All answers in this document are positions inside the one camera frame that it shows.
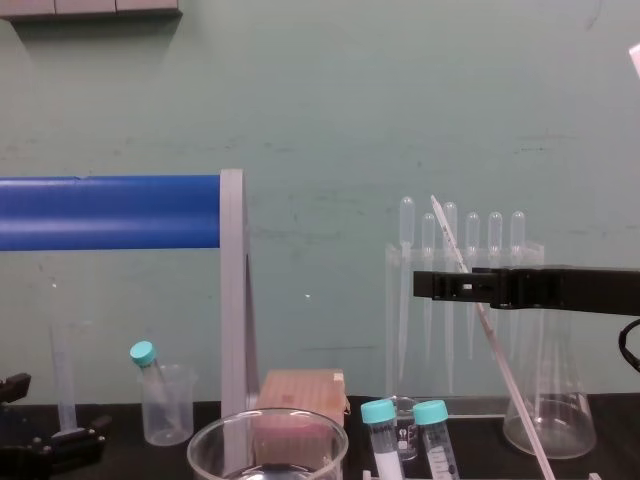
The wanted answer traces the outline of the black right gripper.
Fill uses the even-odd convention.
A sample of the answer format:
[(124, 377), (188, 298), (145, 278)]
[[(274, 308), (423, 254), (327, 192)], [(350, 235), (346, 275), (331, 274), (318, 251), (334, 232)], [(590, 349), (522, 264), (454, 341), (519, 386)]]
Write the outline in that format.
[(472, 272), (415, 271), (413, 296), (434, 301), (638, 315), (639, 271), (547, 268), (519, 274), (516, 267), (473, 267)]

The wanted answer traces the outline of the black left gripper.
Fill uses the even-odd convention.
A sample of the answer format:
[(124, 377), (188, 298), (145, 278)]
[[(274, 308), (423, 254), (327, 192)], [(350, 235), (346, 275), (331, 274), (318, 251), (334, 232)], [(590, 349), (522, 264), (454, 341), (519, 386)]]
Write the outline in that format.
[[(0, 381), (2, 407), (28, 395), (31, 376), (18, 373)], [(33, 438), (26, 445), (1, 446), (2, 479), (49, 479), (52, 471), (61, 471), (99, 462), (102, 458), (112, 424), (112, 417), (103, 415), (87, 428), (59, 432), (44, 440)]]

